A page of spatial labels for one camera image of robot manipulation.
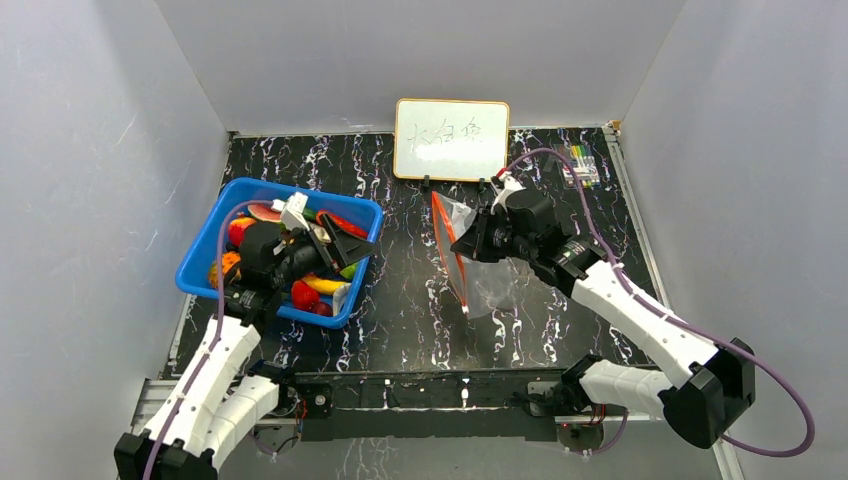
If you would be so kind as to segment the clear orange zip bag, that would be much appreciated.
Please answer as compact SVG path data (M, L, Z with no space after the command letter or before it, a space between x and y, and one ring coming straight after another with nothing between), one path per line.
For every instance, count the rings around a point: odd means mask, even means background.
M476 212L440 193L431 194L436 245L453 293L468 319L512 309L516 304L519 270L511 259L497 263L471 260L451 250L472 225Z

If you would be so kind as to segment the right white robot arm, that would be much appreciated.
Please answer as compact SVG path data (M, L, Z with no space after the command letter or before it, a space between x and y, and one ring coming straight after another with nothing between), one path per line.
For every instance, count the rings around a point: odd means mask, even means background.
M755 402L752 350L726 346L673 324L673 315L632 285L595 236L559 221L553 203L529 190L475 209L450 250L467 272L507 259L526 262L543 283L606 319L653 361L651 369L585 355L546 393L526 402L556 414L612 404L665 421L689 444L711 447Z

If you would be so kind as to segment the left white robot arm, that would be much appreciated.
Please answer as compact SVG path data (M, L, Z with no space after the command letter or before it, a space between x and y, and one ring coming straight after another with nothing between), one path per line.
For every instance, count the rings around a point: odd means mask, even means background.
M377 216L368 235L359 238L330 220L329 242L313 231L285 237L278 229L248 229L237 266L252 284L237 289L218 272L218 312L188 372L138 435L125 433L114 456L121 479L215 479L238 441L264 415L286 416L299 400L297 387L281 367L259 363L227 391L238 367L258 345L278 315L286 286L322 268L340 271L374 251L382 225Z

